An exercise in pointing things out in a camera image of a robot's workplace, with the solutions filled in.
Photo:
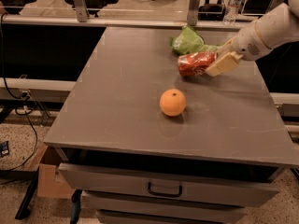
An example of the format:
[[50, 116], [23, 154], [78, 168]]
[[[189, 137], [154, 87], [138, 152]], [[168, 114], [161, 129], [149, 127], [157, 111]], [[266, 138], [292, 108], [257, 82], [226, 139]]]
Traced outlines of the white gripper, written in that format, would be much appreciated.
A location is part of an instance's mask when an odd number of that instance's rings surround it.
[[206, 73], [211, 77], [221, 75], [238, 67], [241, 58], [256, 61], [271, 51], [263, 42], [257, 23], [252, 22], [240, 29], [235, 37], [218, 47], [217, 54], [221, 56], [206, 69]]

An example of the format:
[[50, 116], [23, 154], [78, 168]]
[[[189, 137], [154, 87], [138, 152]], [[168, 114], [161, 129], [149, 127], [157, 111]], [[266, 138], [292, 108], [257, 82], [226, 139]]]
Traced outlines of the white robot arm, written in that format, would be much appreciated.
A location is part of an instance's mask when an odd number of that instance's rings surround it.
[[218, 76], [238, 67], [241, 60], [257, 61], [273, 49], [298, 40], [299, 0], [288, 0], [241, 28], [217, 50], [217, 58], [206, 73]]

